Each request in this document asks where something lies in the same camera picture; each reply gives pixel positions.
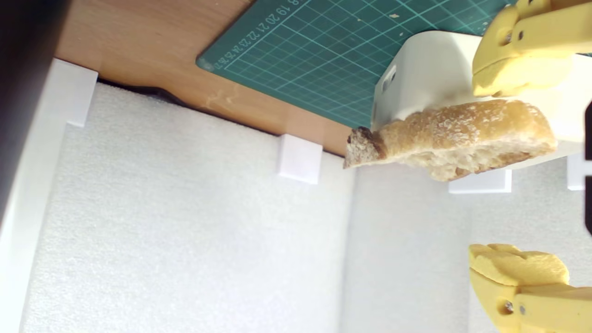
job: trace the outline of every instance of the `white plastic bracket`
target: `white plastic bracket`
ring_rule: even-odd
[[[567,189],[583,191],[584,177],[592,175],[592,162],[584,159],[584,153],[577,153],[567,157]]]
[[[299,137],[280,137],[278,174],[309,184],[318,184],[323,146]]]
[[[498,169],[478,175],[468,175],[448,183],[448,193],[511,193],[512,170]]]

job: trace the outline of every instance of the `white plastic block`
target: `white plastic block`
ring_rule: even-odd
[[[0,332],[20,332],[29,275],[67,124],[83,127],[97,72],[53,59],[4,216],[0,214]]]
[[[567,157],[567,189],[583,191],[585,188],[584,177],[592,175],[592,161],[584,160],[583,153],[573,154]]]
[[[512,170],[498,169],[478,175],[468,175],[448,183],[448,193],[511,193]]]
[[[278,174],[309,184],[318,184],[322,154],[322,145],[284,134],[279,148]]]

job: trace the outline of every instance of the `white foam sheet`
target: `white foam sheet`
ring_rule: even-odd
[[[97,85],[69,127],[22,332],[336,332],[354,171],[276,175],[279,138]]]

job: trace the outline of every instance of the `white container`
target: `white container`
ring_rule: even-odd
[[[428,106],[448,106],[494,98],[472,94],[471,66],[481,37],[427,31],[410,37],[376,84],[372,130]],[[517,169],[581,152],[584,112],[592,100],[592,58],[573,56],[572,71],[555,88],[525,91],[517,99],[537,106],[559,140],[550,155],[513,164]]]

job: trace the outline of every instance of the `dark object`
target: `dark object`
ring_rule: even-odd
[[[586,176],[584,221],[586,223],[586,229],[588,229],[588,232],[592,235],[592,176]]]
[[[584,116],[584,154],[586,161],[592,161],[592,103],[586,108]],[[584,197],[584,220],[586,229],[592,235],[592,176],[586,176]]]
[[[0,11],[0,223],[69,3],[6,1]]]

